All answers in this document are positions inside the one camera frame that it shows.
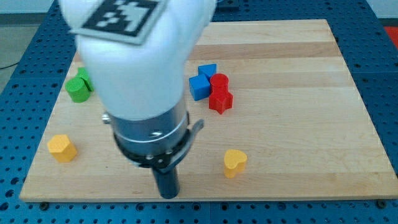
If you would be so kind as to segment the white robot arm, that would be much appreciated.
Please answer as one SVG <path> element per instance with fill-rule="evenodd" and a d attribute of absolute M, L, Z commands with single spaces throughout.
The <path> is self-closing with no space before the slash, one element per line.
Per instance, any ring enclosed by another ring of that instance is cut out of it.
<path fill-rule="evenodd" d="M 119 150 L 152 169 L 160 195 L 174 198 L 177 165 L 204 121 L 190 123 L 185 64 L 215 0 L 59 0 L 78 53 L 104 108 Z"/>

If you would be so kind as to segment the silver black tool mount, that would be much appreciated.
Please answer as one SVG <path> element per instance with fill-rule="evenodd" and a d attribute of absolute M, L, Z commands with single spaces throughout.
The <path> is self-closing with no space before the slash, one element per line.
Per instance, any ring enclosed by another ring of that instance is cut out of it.
<path fill-rule="evenodd" d="M 106 104 L 115 141 L 120 151 L 137 166 L 166 173 L 188 154 L 204 127 L 199 119 L 191 129 L 185 100 Z"/>

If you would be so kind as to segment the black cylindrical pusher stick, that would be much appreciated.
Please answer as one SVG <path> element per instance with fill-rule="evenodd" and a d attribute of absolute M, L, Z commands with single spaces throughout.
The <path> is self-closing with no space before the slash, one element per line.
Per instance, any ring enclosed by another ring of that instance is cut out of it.
<path fill-rule="evenodd" d="M 176 167 L 166 173 L 162 173 L 157 169 L 152 169 L 152 173 L 162 198 L 171 199 L 178 195 L 180 192 L 180 184 Z"/>

